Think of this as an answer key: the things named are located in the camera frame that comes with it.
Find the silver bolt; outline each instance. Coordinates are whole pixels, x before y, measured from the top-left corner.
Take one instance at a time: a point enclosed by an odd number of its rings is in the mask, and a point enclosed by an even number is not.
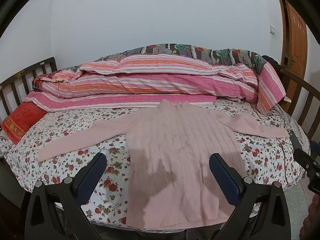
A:
[[[275,181],[273,184],[274,184],[276,187],[281,187],[281,183],[280,183],[279,181]]]
[[[36,187],[40,187],[41,185],[42,185],[42,181],[39,180],[36,182]]]
[[[64,183],[66,183],[66,184],[69,184],[69,183],[71,183],[72,182],[72,178],[71,177],[66,177],[65,179],[64,179]]]
[[[245,177],[244,178],[244,182],[248,183],[248,184],[251,184],[253,182],[253,180],[250,177]]]

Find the door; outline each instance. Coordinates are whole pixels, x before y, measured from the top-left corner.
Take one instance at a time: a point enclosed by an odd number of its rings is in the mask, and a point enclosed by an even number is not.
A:
[[[282,64],[288,71],[304,78],[307,65],[307,26],[297,11],[286,0],[280,0],[283,12],[284,24],[284,41]],[[292,99],[297,84],[293,81],[289,82],[286,95]],[[290,103],[283,102],[281,105],[285,111],[288,111]]]

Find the bed sheet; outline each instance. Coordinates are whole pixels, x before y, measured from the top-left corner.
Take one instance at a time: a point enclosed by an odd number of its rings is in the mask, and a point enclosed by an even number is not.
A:
[[[255,104],[217,99],[212,106],[204,106],[228,115],[251,114],[257,122],[268,126],[294,130],[303,150],[309,152],[309,141],[297,122],[279,105],[266,114],[260,114]],[[85,109],[47,113],[30,128],[18,145],[11,145],[1,131],[0,146],[6,161],[20,185],[32,191],[34,184],[60,183],[67,176],[75,176],[80,168],[89,163],[97,152],[107,156],[108,167],[95,188],[89,202],[82,206],[87,218],[102,226],[131,229],[126,226],[128,185],[131,157],[125,135],[116,136],[95,146],[57,156],[38,163],[38,150],[45,144],[75,131],[89,128],[97,119],[112,119],[136,111],[138,108]],[[295,185],[303,176],[303,169],[293,160],[293,148],[289,138],[261,138],[234,132],[239,142],[240,154],[247,175],[256,183],[271,184],[277,180],[283,189]],[[252,216],[258,211],[255,207]],[[180,230],[136,229],[144,232],[173,233]]]

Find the black device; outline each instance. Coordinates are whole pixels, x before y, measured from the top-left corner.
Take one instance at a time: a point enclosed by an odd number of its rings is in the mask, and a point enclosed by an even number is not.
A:
[[[293,157],[310,177],[308,188],[320,193],[320,165],[301,149]],[[60,184],[45,185],[38,181],[28,207],[25,240],[67,240],[55,202],[61,203],[78,240],[99,240],[100,237],[80,206],[87,203],[107,166],[105,155],[98,153],[74,178]],[[226,199],[236,208],[224,227],[211,240],[290,240],[291,228],[287,202],[281,184],[256,184],[242,178],[218,154],[212,154],[209,167]],[[249,218],[255,203],[260,203],[258,215]],[[303,240],[320,239],[320,211]]]

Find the hand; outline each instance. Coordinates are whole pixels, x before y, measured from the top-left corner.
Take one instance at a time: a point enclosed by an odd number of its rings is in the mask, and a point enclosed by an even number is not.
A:
[[[303,226],[300,229],[300,238],[304,236],[304,234],[308,231],[313,219],[317,215],[320,209],[320,195],[315,194],[312,198],[312,203],[308,208],[309,215],[303,221]]]

